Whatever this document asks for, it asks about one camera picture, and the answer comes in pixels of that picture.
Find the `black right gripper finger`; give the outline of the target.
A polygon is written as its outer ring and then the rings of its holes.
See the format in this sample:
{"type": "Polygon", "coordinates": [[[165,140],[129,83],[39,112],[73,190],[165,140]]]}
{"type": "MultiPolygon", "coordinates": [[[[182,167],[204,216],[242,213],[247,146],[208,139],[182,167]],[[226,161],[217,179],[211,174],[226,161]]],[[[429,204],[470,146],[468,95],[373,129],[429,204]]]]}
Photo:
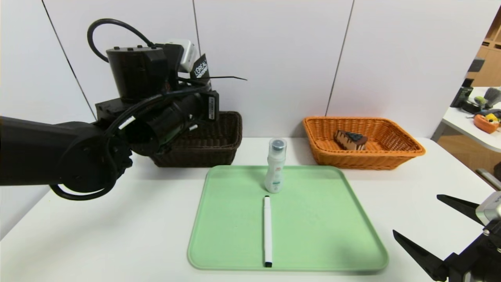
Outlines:
{"type": "Polygon", "coordinates": [[[471,220],[474,220],[476,223],[485,226],[484,223],[478,218],[476,214],[476,209],[479,207],[479,204],[472,203],[466,200],[462,200],[456,197],[451,197],[449,195],[439,194],[436,195],[436,198],[442,203],[448,205],[454,210],[462,213],[467,216],[471,220]]]}
{"type": "Polygon", "coordinates": [[[440,282],[445,282],[448,279],[448,267],[443,260],[428,252],[396,230],[393,230],[393,236],[399,245],[431,277],[431,279],[440,282]]]}

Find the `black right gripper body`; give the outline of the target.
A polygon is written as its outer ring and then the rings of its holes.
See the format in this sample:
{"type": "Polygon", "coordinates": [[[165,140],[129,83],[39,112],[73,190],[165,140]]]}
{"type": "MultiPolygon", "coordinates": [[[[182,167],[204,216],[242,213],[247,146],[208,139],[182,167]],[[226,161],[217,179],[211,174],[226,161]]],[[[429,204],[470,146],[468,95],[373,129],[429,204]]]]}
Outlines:
{"type": "Polygon", "coordinates": [[[449,282],[500,282],[500,221],[491,221],[460,254],[452,253],[445,260],[449,282]]]}

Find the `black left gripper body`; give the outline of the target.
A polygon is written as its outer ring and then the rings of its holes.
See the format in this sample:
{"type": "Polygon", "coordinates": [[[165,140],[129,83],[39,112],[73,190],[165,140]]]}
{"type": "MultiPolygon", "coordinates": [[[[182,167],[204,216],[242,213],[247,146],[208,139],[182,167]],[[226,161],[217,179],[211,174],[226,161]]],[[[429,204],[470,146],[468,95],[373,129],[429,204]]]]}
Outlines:
{"type": "Polygon", "coordinates": [[[213,123],[220,114],[220,95],[217,91],[190,94],[183,98],[183,112],[191,123],[213,123]]]}

